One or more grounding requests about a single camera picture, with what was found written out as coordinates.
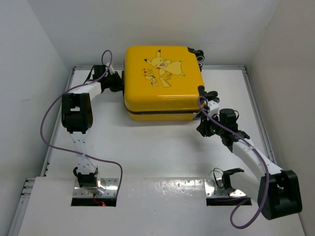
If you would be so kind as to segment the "yellow suitcase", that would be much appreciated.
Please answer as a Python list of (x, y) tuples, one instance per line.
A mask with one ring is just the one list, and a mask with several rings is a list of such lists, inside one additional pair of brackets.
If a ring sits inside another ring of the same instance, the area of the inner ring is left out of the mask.
[(200, 113), (198, 98), (219, 102), (206, 92), (202, 50), (187, 46), (132, 46), (122, 73), (124, 106), (134, 121), (190, 121)]

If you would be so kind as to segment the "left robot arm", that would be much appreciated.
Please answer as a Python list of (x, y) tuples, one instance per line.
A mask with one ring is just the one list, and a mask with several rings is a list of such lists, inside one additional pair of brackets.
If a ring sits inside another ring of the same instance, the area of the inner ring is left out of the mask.
[(95, 196), (105, 192), (105, 182), (96, 161), (87, 157), (86, 138), (94, 120), (92, 100), (106, 89), (121, 91), (122, 79), (111, 65), (94, 65), (83, 84), (62, 95), (62, 125), (72, 138), (78, 158), (73, 173), (79, 187)]

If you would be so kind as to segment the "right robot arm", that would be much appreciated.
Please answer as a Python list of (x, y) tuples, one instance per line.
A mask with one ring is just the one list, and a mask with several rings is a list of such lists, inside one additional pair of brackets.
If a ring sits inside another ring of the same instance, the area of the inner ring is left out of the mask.
[(215, 114), (205, 107), (201, 112), (197, 131), (203, 137), (219, 136), (223, 145), (254, 175), (250, 177), (241, 168), (225, 170), (222, 175), (224, 189), (245, 192), (256, 201), (258, 212), (267, 220), (300, 213), (303, 207), (297, 174), (277, 166), (254, 146), (250, 136), (239, 130), (235, 110), (221, 109)]

